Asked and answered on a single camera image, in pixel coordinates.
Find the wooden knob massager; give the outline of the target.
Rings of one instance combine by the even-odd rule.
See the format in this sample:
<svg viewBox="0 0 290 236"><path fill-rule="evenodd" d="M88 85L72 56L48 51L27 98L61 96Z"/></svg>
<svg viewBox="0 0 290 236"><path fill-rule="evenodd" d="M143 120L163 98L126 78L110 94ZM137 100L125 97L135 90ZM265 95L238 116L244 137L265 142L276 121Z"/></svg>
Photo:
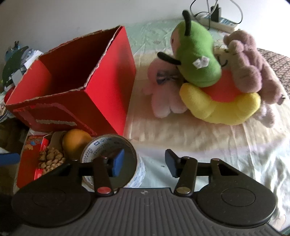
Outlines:
<svg viewBox="0 0 290 236"><path fill-rule="evenodd" d="M67 131L62 138L64 154L73 161L79 161L84 148L91 140L91 135L83 130L72 129Z"/></svg>

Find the red decorated snack box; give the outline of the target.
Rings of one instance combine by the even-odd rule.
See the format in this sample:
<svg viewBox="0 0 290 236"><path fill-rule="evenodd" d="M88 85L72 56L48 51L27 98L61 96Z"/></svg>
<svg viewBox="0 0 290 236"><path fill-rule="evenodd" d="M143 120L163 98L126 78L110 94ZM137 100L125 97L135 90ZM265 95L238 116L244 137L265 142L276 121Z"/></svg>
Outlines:
<svg viewBox="0 0 290 236"><path fill-rule="evenodd" d="M28 135L18 168L16 186L22 188L66 162L63 132Z"/></svg>

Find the red cardboard box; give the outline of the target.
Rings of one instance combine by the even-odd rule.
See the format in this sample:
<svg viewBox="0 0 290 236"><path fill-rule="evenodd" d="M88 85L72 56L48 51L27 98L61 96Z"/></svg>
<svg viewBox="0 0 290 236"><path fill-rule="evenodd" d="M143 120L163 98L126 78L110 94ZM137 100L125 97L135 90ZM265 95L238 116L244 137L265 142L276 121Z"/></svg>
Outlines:
<svg viewBox="0 0 290 236"><path fill-rule="evenodd" d="M6 107L34 131L122 135L135 75L125 27L99 30L39 56Z"/></svg>

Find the yellow banana plush toy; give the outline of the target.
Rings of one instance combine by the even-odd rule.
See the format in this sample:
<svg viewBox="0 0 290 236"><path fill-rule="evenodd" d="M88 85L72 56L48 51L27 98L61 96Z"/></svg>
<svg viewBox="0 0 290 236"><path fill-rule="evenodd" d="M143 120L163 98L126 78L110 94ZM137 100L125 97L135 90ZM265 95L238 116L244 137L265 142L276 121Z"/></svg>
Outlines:
<svg viewBox="0 0 290 236"><path fill-rule="evenodd" d="M181 100L197 119L214 124L239 125L248 120L259 108L258 93L243 93L232 102L214 101L199 87L184 83L179 91Z"/></svg>

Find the pink plush toy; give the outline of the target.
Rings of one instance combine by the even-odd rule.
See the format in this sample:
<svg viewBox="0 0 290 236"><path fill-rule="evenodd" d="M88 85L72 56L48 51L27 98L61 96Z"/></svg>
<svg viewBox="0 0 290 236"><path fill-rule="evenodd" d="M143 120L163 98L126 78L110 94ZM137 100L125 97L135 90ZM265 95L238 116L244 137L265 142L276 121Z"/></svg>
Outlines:
<svg viewBox="0 0 290 236"><path fill-rule="evenodd" d="M148 67L148 84L144 94L151 96L151 107L157 118L165 118L170 113L183 114L187 111L179 91L183 76L175 65L155 58Z"/></svg>

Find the mauve bear plush toy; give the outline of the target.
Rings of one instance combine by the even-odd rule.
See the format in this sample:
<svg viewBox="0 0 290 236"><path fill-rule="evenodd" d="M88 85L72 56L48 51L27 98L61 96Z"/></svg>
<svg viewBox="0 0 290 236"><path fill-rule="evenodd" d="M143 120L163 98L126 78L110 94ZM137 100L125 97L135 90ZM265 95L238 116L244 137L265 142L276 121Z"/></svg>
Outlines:
<svg viewBox="0 0 290 236"><path fill-rule="evenodd" d="M223 41L228 47L229 67L236 87L244 93L257 92L261 97L254 118L267 128L273 127L275 115L271 105L281 105L285 99L276 75L249 33L237 30L224 36Z"/></svg>

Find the green pea plush toy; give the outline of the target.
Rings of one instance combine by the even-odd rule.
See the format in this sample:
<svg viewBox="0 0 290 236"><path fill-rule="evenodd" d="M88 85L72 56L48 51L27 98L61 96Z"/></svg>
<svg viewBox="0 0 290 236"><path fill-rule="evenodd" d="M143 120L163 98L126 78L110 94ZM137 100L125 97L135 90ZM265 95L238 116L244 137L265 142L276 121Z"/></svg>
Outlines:
<svg viewBox="0 0 290 236"><path fill-rule="evenodd" d="M221 65L214 56L211 34L201 24L191 20L189 11L182 11L184 21L171 34L173 56L163 52L158 58L175 65L187 82L200 87L216 84L221 76Z"/></svg>

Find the green patterned bed sheet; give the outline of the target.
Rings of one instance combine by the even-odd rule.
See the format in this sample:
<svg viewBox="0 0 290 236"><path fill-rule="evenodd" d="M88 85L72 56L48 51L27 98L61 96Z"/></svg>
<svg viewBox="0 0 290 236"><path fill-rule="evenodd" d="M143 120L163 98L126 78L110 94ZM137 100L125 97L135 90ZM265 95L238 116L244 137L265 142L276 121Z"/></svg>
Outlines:
<svg viewBox="0 0 290 236"><path fill-rule="evenodd" d="M173 19L126 25L125 29L133 55L159 51L171 54L171 34L180 22L181 20Z"/></svg>

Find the dark green felt hat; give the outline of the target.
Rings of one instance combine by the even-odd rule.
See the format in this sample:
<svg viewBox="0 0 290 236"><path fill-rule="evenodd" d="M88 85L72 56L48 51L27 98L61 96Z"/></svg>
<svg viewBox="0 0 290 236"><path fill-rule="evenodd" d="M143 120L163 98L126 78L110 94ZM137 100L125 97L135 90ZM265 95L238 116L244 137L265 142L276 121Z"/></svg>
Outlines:
<svg viewBox="0 0 290 236"><path fill-rule="evenodd" d="M24 52L28 49L28 46L17 50L6 62L3 69L3 85L6 86L9 77L21 68L21 57Z"/></svg>

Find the white power strip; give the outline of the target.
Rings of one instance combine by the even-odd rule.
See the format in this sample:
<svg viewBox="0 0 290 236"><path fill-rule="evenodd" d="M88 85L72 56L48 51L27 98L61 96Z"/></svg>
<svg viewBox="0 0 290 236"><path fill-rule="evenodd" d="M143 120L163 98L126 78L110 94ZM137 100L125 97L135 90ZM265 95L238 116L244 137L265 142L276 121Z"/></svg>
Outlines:
<svg viewBox="0 0 290 236"><path fill-rule="evenodd" d="M219 22L212 21L205 15L197 16L199 22L206 27L218 29L227 33L232 33L237 29L238 24L234 24L226 18L220 18Z"/></svg>

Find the black charger plug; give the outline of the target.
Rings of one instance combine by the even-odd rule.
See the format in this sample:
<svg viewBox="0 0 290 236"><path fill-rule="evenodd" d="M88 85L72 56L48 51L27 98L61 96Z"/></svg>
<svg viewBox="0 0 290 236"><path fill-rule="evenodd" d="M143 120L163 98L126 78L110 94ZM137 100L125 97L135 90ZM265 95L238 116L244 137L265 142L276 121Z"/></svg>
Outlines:
<svg viewBox="0 0 290 236"><path fill-rule="evenodd" d="M219 7L219 4L211 6L210 10L212 13L210 16L211 21L219 23L221 20L221 8Z"/></svg>

